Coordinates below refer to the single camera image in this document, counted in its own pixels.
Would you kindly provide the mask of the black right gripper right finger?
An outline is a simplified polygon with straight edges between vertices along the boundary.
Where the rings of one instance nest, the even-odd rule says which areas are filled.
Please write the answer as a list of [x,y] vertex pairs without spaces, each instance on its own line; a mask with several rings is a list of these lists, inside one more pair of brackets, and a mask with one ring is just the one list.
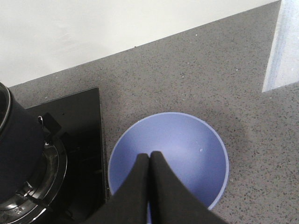
[[153,224],[226,223],[192,195],[161,152],[152,152],[149,163],[149,203]]

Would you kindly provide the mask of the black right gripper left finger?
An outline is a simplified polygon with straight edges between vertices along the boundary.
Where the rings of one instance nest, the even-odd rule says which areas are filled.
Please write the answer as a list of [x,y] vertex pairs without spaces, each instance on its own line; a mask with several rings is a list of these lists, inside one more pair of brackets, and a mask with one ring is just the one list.
[[89,224],[145,224],[149,156],[139,154],[126,180],[87,222]]

